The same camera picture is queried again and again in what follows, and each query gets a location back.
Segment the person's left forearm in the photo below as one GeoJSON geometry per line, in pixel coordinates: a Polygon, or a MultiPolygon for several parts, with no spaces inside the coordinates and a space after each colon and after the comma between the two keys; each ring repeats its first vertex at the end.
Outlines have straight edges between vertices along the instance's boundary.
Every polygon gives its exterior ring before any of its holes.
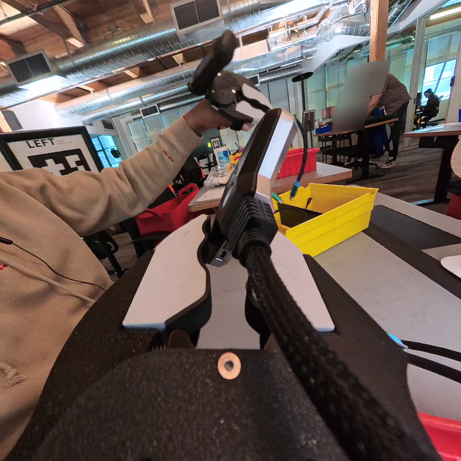
{"type": "Polygon", "coordinates": [[[88,183],[88,232],[99,231],[145,211],[169,186],[200,144],[198,118],[183,115],[155,143],[118,168],[107,168],[88,183]]]}

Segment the red plastic bin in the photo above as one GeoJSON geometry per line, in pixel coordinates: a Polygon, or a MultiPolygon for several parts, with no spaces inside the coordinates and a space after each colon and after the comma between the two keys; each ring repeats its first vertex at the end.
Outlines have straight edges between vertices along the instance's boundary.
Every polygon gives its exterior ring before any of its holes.
{"type": "Polygon", "coordinates": [[[461,460],[461,422],[418,413],[437,452],[444,461],[461,460]]]}

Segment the wooden support post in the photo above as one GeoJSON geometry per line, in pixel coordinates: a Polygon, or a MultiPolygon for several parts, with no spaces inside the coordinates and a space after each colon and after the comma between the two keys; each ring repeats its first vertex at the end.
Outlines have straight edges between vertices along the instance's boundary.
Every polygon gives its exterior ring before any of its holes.
{"type": "Polygon", "coordinates": [[[385,61],[388,32],[388,0],[370,1],[370,53],[369,62],[385,61]]]}

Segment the clear plastic bag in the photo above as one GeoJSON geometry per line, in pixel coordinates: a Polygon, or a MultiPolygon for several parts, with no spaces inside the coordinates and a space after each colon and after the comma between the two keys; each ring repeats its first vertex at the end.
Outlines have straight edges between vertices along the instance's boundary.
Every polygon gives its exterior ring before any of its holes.
{"type": "Polygon", "coordinates": [[[204,180],[204,187],[220,187],[230,180],[234,167],[231,164],[217,165],[210,170],[204,180]]]}

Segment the black silver hdmi hub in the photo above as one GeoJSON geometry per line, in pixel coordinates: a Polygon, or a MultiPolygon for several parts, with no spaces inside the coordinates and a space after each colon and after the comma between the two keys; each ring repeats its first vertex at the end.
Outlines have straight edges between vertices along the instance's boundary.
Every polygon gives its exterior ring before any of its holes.
{"type": "Polygon", "coordinates": [[[207,240],[206,261],[222,267],[252,245],[270,249],[278,232],[272,188],[296,135],[296,117],[269,110],[257,124],[228,181],[207,240]]]}

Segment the black floor lamp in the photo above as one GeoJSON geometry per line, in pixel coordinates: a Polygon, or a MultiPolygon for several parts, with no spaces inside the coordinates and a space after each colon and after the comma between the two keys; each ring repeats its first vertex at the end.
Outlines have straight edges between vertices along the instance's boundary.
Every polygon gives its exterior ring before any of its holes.
{"type": "Polygon", "coordinates": [[[305,122],[305,112],[308,110],[306,82],[312,75],[313,72],[304,72],[291,79],[294,90],[295,113],[302,123],[305,122]]]}

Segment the wooden side desk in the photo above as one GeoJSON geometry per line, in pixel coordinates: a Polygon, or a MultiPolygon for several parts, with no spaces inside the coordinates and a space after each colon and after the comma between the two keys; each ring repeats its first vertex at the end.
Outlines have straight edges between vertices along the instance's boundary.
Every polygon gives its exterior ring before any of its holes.
{"type": "Polygon", "coordinates": [[[414,201],[417,206],[444,203],[448,200],[448,187],[453,175],[451,159],[461,135],[461,123],[446,123],[428,128],[409,131],[402,134],[404,138],[418,138],[419,148],[442,149],[437,183],[433,199],[414,201]]]}

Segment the wood-edged grey table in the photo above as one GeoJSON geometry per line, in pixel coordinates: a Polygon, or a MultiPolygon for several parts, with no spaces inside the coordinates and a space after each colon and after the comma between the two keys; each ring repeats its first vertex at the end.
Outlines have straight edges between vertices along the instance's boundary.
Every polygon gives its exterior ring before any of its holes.
{"type": "MultiPolygon", "coordinates": [[[[309,171],[303,174],[301,186],[307,187],[310,183],[333,183],[344,181],[352,177],[352,170],[341,166],[316,163],[316,170],[309,171]]],[[[285,193],[291,191],[292,184],[296,176],[288,176],[278,178],[273,185],[273,192],[285,193]]],[[[190,212],[201,212],[207,209],[213,209],[219,206],[225,186],[220,187],[206,187],[204,186],[199,190],[197,195],[188,204],[190,212]]]]}

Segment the framed marker sign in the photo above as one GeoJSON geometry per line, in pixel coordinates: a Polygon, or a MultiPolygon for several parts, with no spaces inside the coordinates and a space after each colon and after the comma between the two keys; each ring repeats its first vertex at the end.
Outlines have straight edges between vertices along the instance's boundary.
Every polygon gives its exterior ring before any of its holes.
{"type": "Polygon", "coordinates": [[[0,147],[12,170],[40,168],[59,177],[79,170],[103,170],[91,137],[83,126],[3,133],[0,147]]]}

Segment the yellow plastic bin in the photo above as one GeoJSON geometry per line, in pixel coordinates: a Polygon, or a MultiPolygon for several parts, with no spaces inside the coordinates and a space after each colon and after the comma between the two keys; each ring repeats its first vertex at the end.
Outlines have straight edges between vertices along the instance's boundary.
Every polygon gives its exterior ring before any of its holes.
{"type": "Polygon", "coordinates": [[[293,242],[303,254],[317,256],[369,227],[377,188],[312,183],[300,187],[294,199],[290,193],[273,199],[274,217],[279,232],[293,242]],[[279,203],[322,213],[293,228],[281,225],[279,203]]]}

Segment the black-faced wooden board stand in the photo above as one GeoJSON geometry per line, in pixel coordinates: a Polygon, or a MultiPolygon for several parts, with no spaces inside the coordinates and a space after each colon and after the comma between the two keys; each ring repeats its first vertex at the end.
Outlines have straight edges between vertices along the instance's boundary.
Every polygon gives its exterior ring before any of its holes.
{"type": "MultiPolygon", "coordinates": [[[[461,178],[461,141],[459,140],[455,146],[452,158],[450,161],[452,172],[460,179],[461,178]]],[[[452,273],[459,279],[461,278],[461,256],[448,256],[441,259],[441,265],[448,272],[452,273]]]]}

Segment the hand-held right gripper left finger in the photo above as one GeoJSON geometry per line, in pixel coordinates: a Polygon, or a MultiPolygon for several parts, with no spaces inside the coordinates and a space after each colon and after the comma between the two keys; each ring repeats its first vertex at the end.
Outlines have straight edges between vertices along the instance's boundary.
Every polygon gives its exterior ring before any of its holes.
{"type": "Polygon", "coordinates": [[[168,235],[153,251],[123,319],[131,330],[184,331],[193,347],[212,314],[206,248],[211,218],[201,214],[168,235]]]}

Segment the black bin divider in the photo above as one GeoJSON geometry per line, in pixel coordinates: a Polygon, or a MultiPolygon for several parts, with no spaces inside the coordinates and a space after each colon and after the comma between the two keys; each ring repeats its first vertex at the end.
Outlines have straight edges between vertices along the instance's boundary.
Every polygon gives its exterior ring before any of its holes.
{"type": "Polygon", "coordinates": [[[288,228],[296,227],[322,215],[317,211],[283,203],[279,203],[278,214],[281,225],[288,228]]]}

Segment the dark wooden desk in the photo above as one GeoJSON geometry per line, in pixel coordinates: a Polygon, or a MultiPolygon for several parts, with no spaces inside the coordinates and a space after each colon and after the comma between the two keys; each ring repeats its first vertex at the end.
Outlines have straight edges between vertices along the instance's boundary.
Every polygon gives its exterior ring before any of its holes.
{"type": "Polygon", "coordinates": [[[331,160],[331,164],[350,170],[360,170],[355,181],[366,181],[383,176],[382,165],[373,162],[373,153],[391,154],[396,143],[393,134],[396,132],[398,118],[378,117],[377,121],[365,124],[362,129],[348,131],[332,131],[332,124],[317,129],[314,138],[319,143],[322,160],[331,160]]]}

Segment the long ribbed red bin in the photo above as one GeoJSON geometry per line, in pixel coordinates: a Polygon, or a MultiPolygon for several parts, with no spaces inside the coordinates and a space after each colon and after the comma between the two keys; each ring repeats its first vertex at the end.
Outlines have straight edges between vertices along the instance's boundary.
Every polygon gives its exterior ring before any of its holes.
{"type": "MultiPolygon", "coordinates": [[[[317,170],[317,154],[320,153],[319,148],[307,149],[307,160],[304,166],[303,173],[317,170]]],[[[291,148],[279,170],[276,179],[297,176],[303,161],[303,148],[291,148]]]]}

